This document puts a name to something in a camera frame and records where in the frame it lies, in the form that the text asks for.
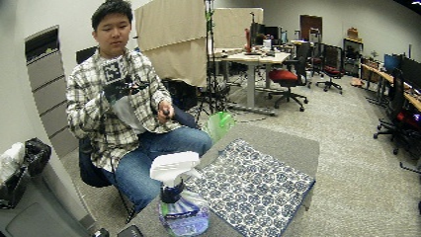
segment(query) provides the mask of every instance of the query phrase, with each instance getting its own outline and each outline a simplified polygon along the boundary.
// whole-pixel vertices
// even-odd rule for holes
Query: black and white patterned cloth
[[[243,236],[253,237],[282,234],[315,182],[242,139],[199,173],[199,179],[185,182],[186,188],[202,195]]]

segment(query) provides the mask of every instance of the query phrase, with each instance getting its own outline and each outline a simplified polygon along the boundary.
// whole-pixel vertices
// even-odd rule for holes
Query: gray table
[[[210,150],[199,160],[198,170],[205,167],[218,157],[218,151],[226,145],[242,138],[261,153],[277,158],[290,167],[301,170],[309,176],[315,178],[319,144],[314,140],[289,135],[282,132],[275,132],[265,128],[259,128],[247,124],[237,124],[222,137],[222,139],[213,145]],[[302,213],[310,206],[311,192],[297,211],[295,216],[283,232],[285,235],[293,235],[299,228],[299,221]],[[158,221],[158,198],[155,198],[146,208],[131,219],[125,226],[137,225],[142,234],[147,237],[167,236],[165,229]],[[241,234],[231,228],[231,226],[221,219],[213,212],[210,212],[209,228],[201,236],[241,236]]]

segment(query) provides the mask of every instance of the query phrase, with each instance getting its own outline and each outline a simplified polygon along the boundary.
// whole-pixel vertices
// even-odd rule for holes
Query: desk
[[[275,132],[265,128],[259,128],[247,124],[235,125],[226,133],[226,135],[213,145],[210,150],[199,159],[198,169],[211,163],[218,157],[218,151],[222,150],[227,144],[242,138],[261,153],[277,158],[286,165],[298,169],[309,176],[315,178],[317,166],[318,166],[318,155],[319,155],[319,143],[314,140],[289,135],[282,132]],[[310,207],[311,191],[309,192],[306,199],[301,207],[298,208],[297,214],[291,219],[291,222],[285,230],[283,236],[295,236],[294,232],[298,233],[299,225],[303,217],[303,209]],[[129,224],[137,225],[141,229],[145,237],[167,236],[159,222],[158,222],[158,211],[157,211],[158,199],[155,198],[146,208],[138,213],[131,219]],[[231,228],[231,226],[210,211],[209,217],[209,228],[206,232],[199,235],[202,237],[214,236],[229,236],[239,237],[239,233]]]
[[[230,104],[227,107],[243,111],[250,111],[254,113],[265,114],[274,116],[274,111],[269,109],[255,108],[254,106],[254,95],[255,95],[255,66],[261,64],[281,64],[283,60],[287,58],[290,54],[286,52],[277,52],[274,56],[263,56],[263,55],[245,55],[243,53],[237,53],[234,55],[222,58],[225,61],[238,62],[249,66],[247,69],[247,104],[245,106],[239,106],[237,104]],[[269,72],[269,68],[265,68],[265,87],[269,88],[269,79],[266,74]]]
[[[385,72],[379,71],[378,69],[362,64],[362,67],[365,67],[370,73],[375,73],[379,76],[379,84],[377,87],[377,98],[375,98],[375,104],[382,105],[382,95],[385,91],[385,82],[393,84],[393,76],[386,74]],[[409,94],[405,93],[405,98],[407,102],[415,107],[415,109],[421,112],[421,102]]]

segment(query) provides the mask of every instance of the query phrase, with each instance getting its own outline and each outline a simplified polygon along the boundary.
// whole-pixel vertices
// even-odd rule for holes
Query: gray carpet
[[[291,101],[279,104],[275,117],[229,111],[237,123],[246,122],[319,143],[310,208],[290,236],[421,236],[419,176],[398,167],[399,161],[415,165],[417,160],[403,150],[391,154],[387,136],[371,138],[377,119],[385,117],[383,108],[367,102],[370,93],[350,85],[351,77],[337,80],[343,95],[335,89],[323,92],[314,85],[319,80],[314,76],[310,89],[293,88],[293,92],[307,96],[305,112]],[[246,100],[245,88],[246,85],[231,88],[233,102]],[[271,100],[263,96],[263,92],[257,92],[257,106],[269,108],[275,96]],[[205,120],[202,112],[199,122]],[[115,236],[126,213],[114,188],[94,189],[80,182],[76,152],[61,161],[97,227]]]

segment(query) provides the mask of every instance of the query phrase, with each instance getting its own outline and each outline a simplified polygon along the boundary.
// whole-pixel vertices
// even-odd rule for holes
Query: black office chair
[[[318,73],[321,77],[322,74],[322,65],[323,65],[323,43],[314,42],[313,50],[311,50],[311,57],[310,57],[310,65],[311,65],[311,77],[314,73]]]
[[[106,180],[99,168],[97,168],[90,160],[91,146],[87,137],[78,139],[78,168],[81,181],[94,188],[102,188],[110,186],[110,182]],[[122,201],[122,205],[127,211],[127,218],[125,223],[127,224],[135,215],[135,207],[129,208],[129,201],[118,191],[118,195]]]
[[[194,117],[191,114],[185,112],[175,105],[173,106],[173,119],[179,122],[181,125],[187,126],[190,128],[198,129]],[[78,139],[78,169],[80,169],[80,178],[81,181],[90,187],[102,188],[110,186],[110,182],[107,181],[105,175],[101,172],[101,169],[97,168],[90,160],[93,148],[90,145],[90,140],[87,137]],[[135,206],[130,203],[126,197],[118,191],[118,195],[122,201],[122,205],[127,211],[127,218],[125,223],[127,224],[133,217],[135,216]]]
[[[322,55],[322,73],[329,76],[329,81],[315,82],[315,86],[318,86],[318,84],[323,84],[325,92],[334,87],[339,90],[339,94],[342,95],[342,87],[339,84],[333,82],[333,79],[341,79],[345,74],[343,51],[339,47],[323,44]]]
[[[394,69],[393,98],[385,110],[387,119],[381,118],[378,120],[378,132],[373,134],[373,138],[377,139],[381,134],[390,134],[390,140],[394,141],[397,139],[397,141],[402,142],[405,149],[409,151],[411,141],[421,139],[421,126],[414,119],[414,115],[403,108],[405,100],[402,73],[398,69]],[[395,155],[397,152],[398,146],[395,144],[393,154]]]
[[[271,82],[277,83],[281,87],[286,87],[287,90],[282,92],[270,92],[266,97],[271,99],[271,95],[281,95],[281,97],[274,102],[274,108],[278,108],[279,101],[286,99],[294,100],[294,102],[301,106],[299,111],[303,112],[303,106],[297,98],[303,98],[303,104],[307,104],[307,99],[305,96],[294,94],[290,92],[290,87],[305,86],[306,85],[306,56],[310,50],[310,43],[303,42],[298,48],[297,56],[293,60],[285,60],[283,64],[286,65],[287,70],[283,69],[273,69],[267,73],[267,78]]]

